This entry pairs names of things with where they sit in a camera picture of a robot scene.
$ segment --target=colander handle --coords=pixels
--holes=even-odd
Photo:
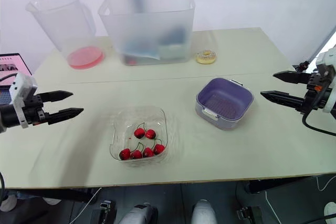
[[[207,108],[202,110],[202,113],[205,114],[207,117],[211,118],[212,120],[218,121],[218,115],[208,110]]]
[[[233,79],[230,80],[231,82],[235,82],[236,84],[240,85],[240,86],[244,86],[242,83],[238,82],[238,81],[235,81]]]

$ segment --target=large plastic bin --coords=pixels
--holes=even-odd
[[[105,0],[99,15],[126,65],[187,61],[194,0]]]

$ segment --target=laptop screen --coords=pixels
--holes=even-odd
[[[27,76],[32,75],[20,54],[0,55],[0,78],[17,72],[21,72]],[[6,79],[0,82],[0,86],[10,86],[14,79],[15,76]]]

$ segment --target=black cable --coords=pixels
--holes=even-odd
[[[0,78],[0,82],[2,82],[2,81],[4,81],[4,80],[8,79],[9,77],[16,76],[16,75],[17,75],[17,73],[11,73],[11,74],[9,74],[9,75],[7,75],[7,76],[5,76],[5,77]]]
[[[306,222],[303,222],[302,224],[310,224],[310,223],[313,223],[313,222],[318,221],[318,220],[328,220],[328,219],[332,219],[332,218],[335,218],[335,217],[336,217],[336,214],[326,215],[326,216],[322,216],[322,217],[319,217],[319,218],[316,218],[316,219],[308,220]]]
[[[0,172],[0,182],[1,182],[1,191],[0,191],[0,206],[1,206],[2,200],[5,197],[5,181],[1,172]]]
[[[235,198],[236,198],[236,201],[237,201],[239,207],[242,209],[243,205],[241,204],[241,202],[240,202],[240,200],[238,199],[238,196],[237,196],[238,183],[239,183],[239,181],[236,182]]]
[[[314,131],[318,131],[318,132],[321,132],[321,133],[324,133],[324,134],[328,134],[328,135],[332,135],[332,136],[336,136],[336,133],[333,133],[333,132],[330,132],[330,131],[325,131],[325,130],[322,130],[322,129],[319,129],[319,128],[316,128],[316,127],[313,127],[313,126],[310,126],[308,123],[307,123],[307,117],[309,116],[310,112],[313,110],[313,108],[315,108],[320,100],[322,99],[322,97],[324,96],[324,93],[326,92],[327,88],[329,87],[331,81],[330,80],[325,80],[324,81],[324,84],[322,86],[322,90],[318,93],[318,95],[315,97],[314,101],[312,102],[312,105],[311,107],[308,109],[308,111],[303,115],[302,117],[302,123],[304,124],[304,126],[314,130]]]

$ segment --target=red liquid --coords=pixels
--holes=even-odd
[[[104,53],[97,47],[83,47],[68,56],[68,63],[74,69],[92,68],[104,59]]]

